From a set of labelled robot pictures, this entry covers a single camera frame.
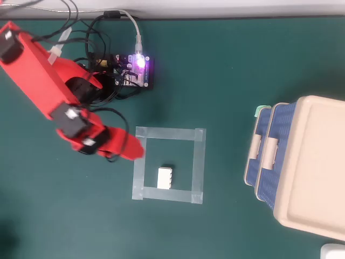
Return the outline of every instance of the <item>beige lid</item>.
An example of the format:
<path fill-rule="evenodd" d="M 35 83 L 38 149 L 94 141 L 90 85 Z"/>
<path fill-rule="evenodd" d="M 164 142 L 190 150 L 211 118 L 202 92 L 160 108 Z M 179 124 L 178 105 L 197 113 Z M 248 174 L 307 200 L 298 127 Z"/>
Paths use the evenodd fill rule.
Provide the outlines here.
<path fill-rule="evenodd" d="M 283 225 L 345 240 L 345 102 L 298 100 L 274 205 Z"/>

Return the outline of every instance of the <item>white object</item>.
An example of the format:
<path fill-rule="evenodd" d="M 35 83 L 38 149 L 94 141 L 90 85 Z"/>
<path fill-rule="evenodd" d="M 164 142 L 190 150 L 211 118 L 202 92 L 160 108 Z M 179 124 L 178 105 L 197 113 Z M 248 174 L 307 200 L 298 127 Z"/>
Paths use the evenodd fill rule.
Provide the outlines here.
<path fill-rule="evenodd" d="M 63 42 L 65 40 L 68 39 L 68 37 L 70 36 L 72 31 L 72 27 L 67 28 L 60 36 L 59 38 L 59 42 Z M 48 62 L 52 65 L 54 64 L 55 60 L 57 59 L 57 57 L 61 56 L 62 53 L 62 48 L 63 48 L 64 44 L 57 44 L 55 46 L 53 46 L 51 48 L 50 52 L 50 56 L 48 57 Z"/>
<path fill-rule="evenodd" d="M 171 177 L 173 170 L 169 167 L 160 167 L 158 169 L 157 188 L 169 190 L 171 188 Z"/>
<path fill-rule="evenodd" d="M 345 101 L 298 100 L 274 204 L 284 226 L 345 241 Z"/>
<path fill-rule="evenodd" d="M 323 245 L 320 259 L 345 259 L 345 246 L 342 244 Z"/>

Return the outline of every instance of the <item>white cable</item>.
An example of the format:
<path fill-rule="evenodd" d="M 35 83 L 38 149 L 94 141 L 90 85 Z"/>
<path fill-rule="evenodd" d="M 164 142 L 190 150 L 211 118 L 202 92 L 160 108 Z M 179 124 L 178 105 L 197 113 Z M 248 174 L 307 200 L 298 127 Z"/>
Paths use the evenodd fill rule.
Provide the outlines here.
<path fill-rule="evenodd" d="M 2 7 L 2 6 L 19 6 L 19 5 L 20 4 L 10 4 L 10 3 L 6 4 L 6 3 L 4 3 L 4 4 L 1 4 L 0 7 Z M 36 10 L 41 10 L 41 11 L 49 11 L 49 12 L 69 13 L 69 11 L 65 11 L 65 10 L 49 9 L 49 8 L 38 7 L 38 6 L 28 6 L 26 8 L 36 9 Z M 135 30 L 136 30 L 135 53 L 141 54 L 142 53 L 142 44 L 141 44 L 140 30 L 139 30 L 139 27 L 138 27 L 135 19 L 127 11 L 122 10 L 122 9 L 105 8 L 105 9 L 84 10 L 84 11 L 79 11 L 78 13 L 93 13 L 93 12 L 104 12 L 104 11 L 122 12 L 132 21 L 132 23 L 134 24 Z"/>
<path fill-rule="evenodd" d="M 140 31 L 139 31 L 139 27 L 135 21 L 135 19 L 125 10 L 122 9 L 113 9 L 114 11 L 119 11 L 119 12 L 123 12 L 125 15 L 127 15 L 127 17 L 132 21 L 132 23 L 134 24 L 135 30 L 136 30 L 136 43 L 135 43 L 135 54 L 142 54 L 142 44 L 141 44 L 141 35 L 140 35 Z"/>

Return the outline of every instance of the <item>purple led light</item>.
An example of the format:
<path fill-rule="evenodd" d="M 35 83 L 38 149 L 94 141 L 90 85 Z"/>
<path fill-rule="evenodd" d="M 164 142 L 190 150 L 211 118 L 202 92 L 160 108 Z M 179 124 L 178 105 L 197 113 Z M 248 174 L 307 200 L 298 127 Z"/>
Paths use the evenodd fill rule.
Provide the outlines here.
<path fill-rule="evenodd" d="M 143 58 L 139 58 L 137 61 L 136 61 L 137 65 L 139 68 L 143 69 L 145 67 L 145 59 Z"/>

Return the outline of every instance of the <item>clear tape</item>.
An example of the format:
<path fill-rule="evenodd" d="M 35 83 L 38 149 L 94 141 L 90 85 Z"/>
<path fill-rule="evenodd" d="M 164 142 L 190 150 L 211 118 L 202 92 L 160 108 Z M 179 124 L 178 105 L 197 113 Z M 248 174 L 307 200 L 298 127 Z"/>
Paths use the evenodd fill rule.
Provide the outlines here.
<path fill-rule="evenodd" d="M 140 140 L 146 150 L 146 142 L 151 139 L 176 139 L 194 141 L 192 186 L 189 190 L 163 190 L 154 187 L 145 187 L 145 155 L 134 161 L 133 174 L 133 200 L 143 198 L 182 201 L 202 204 L 204 186 L 204 161 L 206 148 L 206 129 L 183 129 L 183 128 L 150 128 L 137 127 L 135 136 Z"/>

